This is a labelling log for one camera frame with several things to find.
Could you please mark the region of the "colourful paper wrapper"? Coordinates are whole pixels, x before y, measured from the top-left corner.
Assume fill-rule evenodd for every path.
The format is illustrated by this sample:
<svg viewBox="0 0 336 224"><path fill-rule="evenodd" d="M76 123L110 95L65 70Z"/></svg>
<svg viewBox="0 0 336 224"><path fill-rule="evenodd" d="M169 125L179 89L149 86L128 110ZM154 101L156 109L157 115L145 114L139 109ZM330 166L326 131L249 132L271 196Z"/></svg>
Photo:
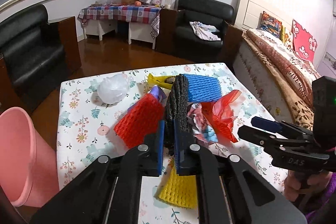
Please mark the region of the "colourful paper wrapper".
<svg viewBox="0 0 336 224"><path fill-rule="evenodd" d="M202 105L200 103L192 103L188 106L187 122L189 131L193 133L197 143L200 145L208 147L218 142L215 130L202 113Z"/></svg>

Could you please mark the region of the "yellow foam net sleeve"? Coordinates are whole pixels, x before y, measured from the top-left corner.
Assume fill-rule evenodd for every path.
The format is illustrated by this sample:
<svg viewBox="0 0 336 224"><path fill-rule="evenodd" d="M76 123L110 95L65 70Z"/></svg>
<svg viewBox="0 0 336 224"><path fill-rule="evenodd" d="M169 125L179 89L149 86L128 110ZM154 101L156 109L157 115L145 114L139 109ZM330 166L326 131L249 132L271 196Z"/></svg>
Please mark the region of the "yellow foam net sleeve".
<svg viewBox="0 0 336 224"><path fill-rule="evenodd" d="M195 176L180 176L173 165L169 178L158 198L171 205L194 209L198 205L197 182Z"/></svg>

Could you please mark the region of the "red plastic bag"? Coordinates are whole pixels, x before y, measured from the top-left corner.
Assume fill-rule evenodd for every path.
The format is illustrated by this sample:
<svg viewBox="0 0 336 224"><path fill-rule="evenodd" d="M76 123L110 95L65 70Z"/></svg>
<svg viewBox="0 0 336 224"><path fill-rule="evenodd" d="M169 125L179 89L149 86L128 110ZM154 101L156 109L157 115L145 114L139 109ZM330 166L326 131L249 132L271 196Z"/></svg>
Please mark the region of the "red plastic bag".
<svg viewBox="0 0 336 224"><path fill-rule="evenodd" d="M238 117L244 98L239 90L232 90L216 102L202 102L202 114L216 133L218 142L238 142L233 134L234 121Z"/></svg>

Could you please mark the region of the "red foam net sleeve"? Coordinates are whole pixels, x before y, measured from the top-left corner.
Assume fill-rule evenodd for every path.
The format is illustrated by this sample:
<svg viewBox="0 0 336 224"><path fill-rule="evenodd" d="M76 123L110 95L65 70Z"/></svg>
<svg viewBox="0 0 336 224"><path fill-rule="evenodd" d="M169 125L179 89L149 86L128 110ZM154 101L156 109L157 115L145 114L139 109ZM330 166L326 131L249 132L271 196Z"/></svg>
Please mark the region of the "red foam net sleeve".
<svg viewBox="0 0 336 224"><path fill-rule="evenodd" d="M152 94L143 96L114 127L128 148L140 145L145 136L155 133L164 107Z"/></svg>

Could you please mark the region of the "black foam net sleeve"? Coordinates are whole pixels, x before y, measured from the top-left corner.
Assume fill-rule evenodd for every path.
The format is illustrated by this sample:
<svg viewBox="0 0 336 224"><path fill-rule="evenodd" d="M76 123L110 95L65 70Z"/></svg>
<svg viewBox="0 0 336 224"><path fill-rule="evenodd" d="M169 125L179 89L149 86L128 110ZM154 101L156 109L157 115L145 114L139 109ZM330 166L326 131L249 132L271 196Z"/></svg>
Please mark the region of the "black foam net sleeve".
<svg viewBox="0 0 336 224"><path fill-rule="evenodd" d="M189 82L185 75L177 75L165 106L164 146L168 154L174 154L174 120L179 121L179 129L188 131L187 103Z"/></svg>

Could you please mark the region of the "purple plastic wrapper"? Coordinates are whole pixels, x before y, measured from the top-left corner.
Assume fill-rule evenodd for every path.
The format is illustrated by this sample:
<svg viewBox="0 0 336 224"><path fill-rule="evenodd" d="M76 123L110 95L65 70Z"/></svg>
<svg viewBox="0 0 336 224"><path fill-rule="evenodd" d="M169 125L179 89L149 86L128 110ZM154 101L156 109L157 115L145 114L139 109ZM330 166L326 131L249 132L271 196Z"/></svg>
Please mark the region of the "purple plastic wrapper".
<svg viewBox="0 0 336 224"><path fill-rule="evenodd" d="M162 103L162 101L167 98L165 92L158 85L154 85L149 94L151 94L159 103Z"/></svg>

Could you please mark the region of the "blue foam net sleeve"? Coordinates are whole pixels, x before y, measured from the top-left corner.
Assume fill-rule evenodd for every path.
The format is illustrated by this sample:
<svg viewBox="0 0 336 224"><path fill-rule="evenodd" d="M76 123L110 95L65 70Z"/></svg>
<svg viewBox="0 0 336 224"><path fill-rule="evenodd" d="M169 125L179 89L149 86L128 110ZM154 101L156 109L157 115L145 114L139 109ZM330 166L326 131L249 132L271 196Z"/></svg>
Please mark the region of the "blue foam net sleeve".
<svg viewBox="0 0 336 224"><path fill-rule="evenodd" d="M184 74L188 80L188 101L216 102L222 97L220 82L215 77Z"/></svg>

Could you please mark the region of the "white plastic bag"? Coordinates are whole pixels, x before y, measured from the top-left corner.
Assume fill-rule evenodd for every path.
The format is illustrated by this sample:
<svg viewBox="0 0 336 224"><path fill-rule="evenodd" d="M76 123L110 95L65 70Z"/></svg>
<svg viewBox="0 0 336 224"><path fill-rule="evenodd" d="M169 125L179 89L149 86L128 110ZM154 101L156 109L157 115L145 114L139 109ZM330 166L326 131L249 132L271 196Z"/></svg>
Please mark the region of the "white plastic bag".
<svg viewBox="0 0 336 224"><path fill-rule="evenodd" d="M113 105L122 101L130 88L131 77L124 73L106 77L99 84L97 93L102 102Z"/></svg>

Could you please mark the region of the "yellow plastic wrapper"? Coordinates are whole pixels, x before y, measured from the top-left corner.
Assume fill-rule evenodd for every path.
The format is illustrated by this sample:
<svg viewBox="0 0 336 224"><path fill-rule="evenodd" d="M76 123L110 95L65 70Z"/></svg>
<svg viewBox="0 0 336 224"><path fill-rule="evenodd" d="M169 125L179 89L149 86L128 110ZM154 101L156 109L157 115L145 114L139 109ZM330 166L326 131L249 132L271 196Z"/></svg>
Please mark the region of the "yellow plastic wrapper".
<svg viewBox="0 0 336 224"><path fill-rule="evenodd" d="M149 86L157 85L160 88L171 90L173 83L175 82L175 76L154 76L149 73L147 77L147 83Z"/></svg>

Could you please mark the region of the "pink plastic trash bin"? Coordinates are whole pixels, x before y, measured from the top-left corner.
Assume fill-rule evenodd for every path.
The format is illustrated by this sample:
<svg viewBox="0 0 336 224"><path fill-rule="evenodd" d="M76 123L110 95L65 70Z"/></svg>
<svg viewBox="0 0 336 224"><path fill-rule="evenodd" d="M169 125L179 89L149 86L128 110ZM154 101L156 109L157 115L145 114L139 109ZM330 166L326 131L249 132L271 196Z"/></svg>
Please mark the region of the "pink plastic trash bin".
<svg viewBox="0 0 336 224"><path fill-rule="evenodd" d="M56 152L20 107L1 114L1 188L15 207L42 207L59 192Z"/></svg>

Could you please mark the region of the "bed with brown blanket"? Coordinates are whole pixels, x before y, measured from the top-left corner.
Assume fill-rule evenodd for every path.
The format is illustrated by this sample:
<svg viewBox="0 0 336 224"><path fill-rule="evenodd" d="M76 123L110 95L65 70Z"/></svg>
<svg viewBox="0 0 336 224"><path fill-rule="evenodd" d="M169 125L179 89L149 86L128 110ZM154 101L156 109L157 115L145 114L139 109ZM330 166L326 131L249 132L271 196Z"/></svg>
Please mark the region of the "bed with brown blanket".
<svg viewBox="0 0 336 224"><path fill-rule="evenodd" d="M321 76L266 31L243 31L234 61L236 77L277 121L313 128L312 83Z"/></svg>

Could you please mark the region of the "floral white tablecloth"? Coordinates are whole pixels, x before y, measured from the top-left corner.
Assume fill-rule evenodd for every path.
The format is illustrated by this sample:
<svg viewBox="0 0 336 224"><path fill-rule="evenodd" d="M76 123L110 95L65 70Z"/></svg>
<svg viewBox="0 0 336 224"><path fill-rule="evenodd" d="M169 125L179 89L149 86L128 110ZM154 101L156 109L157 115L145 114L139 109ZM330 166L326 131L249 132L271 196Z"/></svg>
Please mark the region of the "floral white tablecloth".
<svg viewBox="0 0 336 224"><path fill-rule="evenodd" d="M240 90L245 97L242 109L234 121L233 134L238 127L251 125L254 116L274 120L264 106L239 82L224 63L173 65L124 71L131 78L130 89L125 98L116 105L107 105L97 95L99 83L121 72L108 73L63 82L60 91L60 115L57 132L57 167L59 188L62 189L100 155L111 157L125 154L127 147L113 131L114 125L126 114L128 108L150 91L147 77L176 76L187 73L218 78L222 95ZM272 158L263 148L240 140L237 143L218 143L209 146L213 154L239 155L262 175L279 192L284 191L284 179L288 171L273 167ZM163 170L159 177L142 179L138 223L198 223L197 208L185 209L172 206L157 199L164 180L169 177L170 157L165 155Z"/></svg>

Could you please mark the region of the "red floral pillow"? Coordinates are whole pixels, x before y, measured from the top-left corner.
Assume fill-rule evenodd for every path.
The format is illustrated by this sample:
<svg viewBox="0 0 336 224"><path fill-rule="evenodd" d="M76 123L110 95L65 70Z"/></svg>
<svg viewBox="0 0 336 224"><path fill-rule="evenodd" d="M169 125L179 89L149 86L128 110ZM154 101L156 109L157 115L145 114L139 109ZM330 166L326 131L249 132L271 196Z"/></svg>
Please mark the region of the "red floral pillow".
<svg viewBox="0 0 336 224"><path fill-rule="evenodd" d="M295 53L303 60L314 60L317 41L298 21L292 22L293 46Z"/></svg>

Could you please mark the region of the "colourful striped pillow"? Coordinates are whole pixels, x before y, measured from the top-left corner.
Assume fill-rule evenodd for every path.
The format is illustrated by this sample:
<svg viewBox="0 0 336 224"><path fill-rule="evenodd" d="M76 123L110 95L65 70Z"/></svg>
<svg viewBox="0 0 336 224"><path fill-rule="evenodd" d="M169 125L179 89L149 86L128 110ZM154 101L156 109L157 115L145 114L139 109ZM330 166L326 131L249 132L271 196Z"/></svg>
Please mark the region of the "colourful striped pillow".
<svg viewBox="0 0 336 224"><path fill-rule="evenodd" d="M282 29L282 22L263 11L260 29L271 33L273 36L279 39Z"/></svg>

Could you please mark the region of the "white wooden headboard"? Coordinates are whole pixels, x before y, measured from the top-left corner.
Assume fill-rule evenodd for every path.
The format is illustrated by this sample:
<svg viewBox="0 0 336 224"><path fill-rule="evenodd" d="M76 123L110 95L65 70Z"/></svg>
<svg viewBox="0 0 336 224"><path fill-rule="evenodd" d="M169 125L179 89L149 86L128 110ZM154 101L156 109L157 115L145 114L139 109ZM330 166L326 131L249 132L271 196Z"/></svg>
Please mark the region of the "white wooden headboard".
<svg viewBox="0 0 336 224"><path fill-rule="evenodd" d="M292 18L283 9L267 0L238 0L234 26L241 30L259 28L264 11L291 29Z"/></svg>

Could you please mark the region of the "white side table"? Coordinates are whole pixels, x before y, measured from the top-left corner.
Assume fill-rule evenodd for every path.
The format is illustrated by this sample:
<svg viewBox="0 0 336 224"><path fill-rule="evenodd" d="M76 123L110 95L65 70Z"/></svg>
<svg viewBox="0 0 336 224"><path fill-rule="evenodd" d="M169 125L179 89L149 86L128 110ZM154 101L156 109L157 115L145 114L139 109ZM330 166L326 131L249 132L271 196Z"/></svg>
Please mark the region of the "white side table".
<svg viewBox="0 0 336 224"><path fill-rule="evenodd" d="M126 33L127 42L131 45L132 41L137 40L141 42L150 43L152 49L155 49L155 38L151 36L151 25L137 22L123 22L120 20L88 20L85 26L82 26L84 38L88 36L97 36L100 44L104 36L108 33L114 32L118 34Z"/></svg>

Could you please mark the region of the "plaid tablecloth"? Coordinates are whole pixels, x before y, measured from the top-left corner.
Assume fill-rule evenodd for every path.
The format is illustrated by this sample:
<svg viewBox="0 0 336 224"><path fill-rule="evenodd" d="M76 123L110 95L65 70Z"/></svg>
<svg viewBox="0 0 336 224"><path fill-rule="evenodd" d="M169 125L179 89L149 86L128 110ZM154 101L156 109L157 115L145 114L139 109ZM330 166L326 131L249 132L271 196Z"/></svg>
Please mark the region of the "plaid tablecloth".
<svg viewBox="0 0 336 224"><path fill-rule="evenodd" d="M153 39L159 35L159 12L155 6L107 5L89 6L79 12L78 18L83 27L88 26L89 20L121 20L125 22L149 24L150 35Z"/></svg>

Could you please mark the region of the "plastic cup with straw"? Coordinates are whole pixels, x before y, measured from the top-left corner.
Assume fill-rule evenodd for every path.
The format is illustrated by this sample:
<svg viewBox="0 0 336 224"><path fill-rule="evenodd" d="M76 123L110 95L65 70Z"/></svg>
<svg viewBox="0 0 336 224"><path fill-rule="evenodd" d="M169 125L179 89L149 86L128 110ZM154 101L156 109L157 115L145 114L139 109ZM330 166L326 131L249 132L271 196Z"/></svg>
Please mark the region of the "plastic cup with straw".
<svg viewBox="0 0 336 224"><path fill-rule="evenodd" d="M171 9L172 0L165 0L164 8Z"/></svg>

